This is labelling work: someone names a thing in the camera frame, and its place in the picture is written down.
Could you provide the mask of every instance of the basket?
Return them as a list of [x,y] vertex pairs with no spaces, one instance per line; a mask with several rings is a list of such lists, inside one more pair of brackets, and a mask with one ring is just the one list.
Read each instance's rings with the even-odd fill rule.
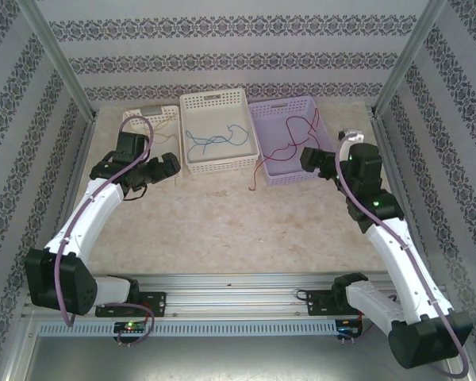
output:
[[[164,153],[173,152],[179,163],[183,167],[182,138],[180,136],[180,119],[178,106],[145,106],[140,109],[127,110],[122,116],[122,121],[132,115],[146,117],[154,129],[153,144],[150,149],[150,157],[159,157]],[[141,133],[150,136],[150,130],[146,123],[140,119],[132,119],[125,127],[128,133]],[[182,170],[175,176],[177,179],[183,178]]]
[[[243,89],[184,94],[180,97],[180,107],[183,149],[191,173],[255,166],[259,146]],[[236,141],[242,141],[243,144],[198,146],[187,136],[187,132],[198,142],[212,137],[229,138],[235,133]]]
[[[275,149],[285,148],[289,143],[292,144],[286,127],[286,119],[288,117],[305,117],[308,121],[312,122],[316,108],[313,98],[308,96],[275,99],[249,105],[261,150],[261,161],[264,160],[263,155],[270,156]],[[317,142],[307,133],[309,125],[302,119],[293,118],[289,120],[289,126],[296,143],[300,143],[307,138],[309,140],[305,144],[299,145],[296,155],[288,161],[266,160],[264,162],[263,166],[267,175],[268,185],[288,184],[314,179],[319,173],[318,169],[314,172],[306,172],[301,169],[300,156],[303,147],[318,148]],[[321,116],[314,129],[316,132],[312,132],[312,134],[319,141],[321,149],[334,152],[335,149]],[[294,148],[289,147],[285,151],[276,152],[274,158],[287,159],[293,153]]]

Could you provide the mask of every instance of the speckled floor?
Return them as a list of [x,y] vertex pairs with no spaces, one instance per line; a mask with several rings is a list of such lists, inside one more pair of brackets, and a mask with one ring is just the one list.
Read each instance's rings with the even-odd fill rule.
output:
[[[318,105],[329,133],[374,134],[362,102]],[[124,109],[100,110],[79,196],[90,169],[114,149]],[[344,196],[320,179],[269,187],[252,169],[191,175],[149,187],[123,202],[98,237],[94,274],[384,271],[385,265],[347,215]]]

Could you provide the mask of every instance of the floral striped wallpaper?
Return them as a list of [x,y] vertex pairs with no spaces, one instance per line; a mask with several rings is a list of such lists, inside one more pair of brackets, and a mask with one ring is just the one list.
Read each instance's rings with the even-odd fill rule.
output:
[[372,104],[427,0],[39,1],[95,108],[243,87]]
[[474,322],[476,0],[450,1],[383,115],[432,273]]
[[25,301],[23,257],[55,232],[85,128],[16,2],[0,0],[0,364]]

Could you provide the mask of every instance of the red wire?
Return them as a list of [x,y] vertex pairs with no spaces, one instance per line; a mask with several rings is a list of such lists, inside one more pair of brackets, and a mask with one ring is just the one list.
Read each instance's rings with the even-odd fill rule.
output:
[[[266,155],[263,155],[264,159],[263,161],[261,161],[261,163],[259,163],[259,165],[255,168],[254,170],[254,186],[253,187],[249,187],[248,189],[250,191],[255,191],[256,187],[257,187],[257,180],[256,180],[256,174],[257,174],[257,171],[261,168],[261,166],[264,164],[265,161],[267,160],[273,160],[273,161],[288,161],[288,160],[291,160],[294,158],[294,156],[296,155],[296,153],[298,152],[298,145],[302,145],[304,143],[306,143],[308,140],[310,140],[310,137],[306,138],[304,141],[302,141],[301,143],[296,143],[294,141],[294,137],[293,137],[293,134],[291,132],[291,128],[289,127],[289,124],[288,124],[288,121],[292,118],[299,118],[299,119],[302,119],[304,121],[307,122],[307,124],[310,126],[310,129],[309,131],[307,132],[317,143],[317,148],[318,149],[321,149],[321,145],[319,144],[319,141],[317,140],[317,138],[312,134],[310,133],[310,131],[314,131],[316,132],[316,129],[314,128],[314,122],[316,120],[316,117],[317,117],[317,123],[316,123],[316,126],[319,124],[319,110],[316,108],[316,110],[314,111],[314,116],[312,118],[312,123],[310,123],[305,117],[299,117],[298,115],[293,115],[292,117],[288,117],[286,119],[286,127],[287,127],[287,132],[289,133],[289,136],[291,138],[291,141],[293,142],[292,144],[289,143],[286,147],[284,148],[277,148],[275,149],[269,156],[266,156]],[[285,151],[287,150],[289,147],[294,147],[294,152],[293,152],[293,155],[291,155],[290,157],[288,157],[287,159],[274,159],[273,155],[278,152],[278,151]]]

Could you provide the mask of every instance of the purple cable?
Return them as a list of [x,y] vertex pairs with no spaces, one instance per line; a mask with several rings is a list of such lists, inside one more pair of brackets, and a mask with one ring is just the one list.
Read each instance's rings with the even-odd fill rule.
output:
[[[148,307],[145,307],[145,306],[141,306],[139,304],[132,304],[132,303],[108,303],[108,304],[105,304],[106,307],[129,307],[129,308],[138,308],[140,310],[143,310],[145,311],[147,314],[149,314],[151,317],[152,317],[152,324],[150,325],[150,328],[148,329],[148,331],[142,336],[140,337],[139,339],[137,339],[136,341],[132,342],[132,343],[128,343],[127,346],[128,347],[132,347],[133,345],[136,345],[136,344],[139,344],[141,341],[145,340],[148,336],[150,336],[150,333],[152,333],[153,331],[153,326],[155,324],[155,316],[153,315],[153,312],[152,310],[150,310]],[[120,337],[121,337],[121,334],[125,332],[125,331],[120,331],[118,333],[118,337],[117,337],[117,341],[118,341],[118,345],[122,345],[122,344],[125,344],[123,342],[120,341]]]
[[385,224],[383,221],[381,221],[379,218],[377,218],[375,215],[373,215],[365,206],[363,206],[358,199],[352,194],[351,190],[349,189],[349,186],[347,185],[344,174],[342,173],[342,168],[340,168],[340,151],[342,149],[342,146],[346,140],[351,139],[352,137],[357,137],[358,135],[356,133],[350,133],[349,135],[345,136],[339,143],[339,146],[336,149],[335,153],[335,166],[336,166],[336,173],[339,176],[339,181],[340,185],[342,185],[342,188],[344,189],[345,194],[349,197],[349,199],[353,202],[353,204],[358,207],[362,212],[365,213],[369,219],[371,219],[376,225],[381,226],[386,232],[388,232],[389,235],[391,235],[396,242],[405,250],[405,253],[407,254],[407,257],[411,261],[411,264],[414,267],[414,271],[416,272],[416,275],[420,279],[421,284],[423,285],[423,288],[425,292],[427,293],[428,298],[430,299],[430,303],[434,306],[436,309],[437,314],[439,315],[441,321],[443,322],[444,326],[446,327],[446,330],[451,336],[451,339],[455,343],[456,348],[459,350],[459,354],[462,357],[462,371],[456,375],[449,373],[447,371],[443,371],[442,369],[436,368],[437,371],[439,371],[441,374],[445,375],[446,377],[451,377],[453,379],[463,379],[464,377],[467,376],[467,373],[469,372],[469,360],[467,359],[466,353],[463,350],[462,345],[460,344],[460,340],[457,338],[457,335],[455,334],[455,331],[450,325],[450,322],[447,320],[446,316],[444,315],[444,312],[441,310],[441,307],[439,306],[439,303],[436,300],[435,295],[432,293],[432,289],[427,283],[427,280],[423,277],[423,273],[421,272],[420,266],[418,265],[416,258],[414,258],[413,253],[411,252],[411,249],[409,246],[402,240],[402,238],[396,234],[387,224]]
[[71,221],[71,224],[67,227],[67,231],[63,235],[62,242],[60,244],[60,247],[58,249],[58,252],[56,253],[56,260],[55,260],[55,290],[56,290],[56,298],[58,300],[58,305],[60,308],[60,312],[62,313],[62,318],[63,321],[65,321],[65,324],[68,327],[72,327],[74,324],[75,320],[75,314],[72,315],[72,318],[69,319],[69,315],[67,314],[67,308],[65,307],[65,301],[63,300],[63,292],[62,292],[62,287],[60,285],[60,262],[62,261],[62,255],[63,255],[63,249],[65,248],[65,245],[68,244],[68,238],[71,236],[72,230],[74,229],[76,223],[78,220],[81,218],[81,215],[85,211],[86,207],[90,205],[90,203],[93,201],[93,199],[99,194],[105,187],[110,185],[115,179],[118,177],[122,176],[126,171],[129,169],[132,169],[133,167],[136,166],[142,159],[144,154],[148,154],[150,152],[150,148],[152,147],[153,143],[153,127],[150,121],[146,117],[142,117],[140,115],[132,115],[131,117],[126,118],[120,125],[120,129],[118,130],[119,133],[124,129],[125,124],[130,121],[131,119],[141,119],[144,121],[148,128],[150,129],[150,139],[148,140],[148,144],[146,149],[143,151],[143,153],[135,159],[131,164],[129,164],[127,167],[119,171],[117,174],[111,176],[108,180],[106,180],[99,188],[95,190],[94,193],[90,195],[90,197],[81,205],[81,208],[76,212],[74,218]]

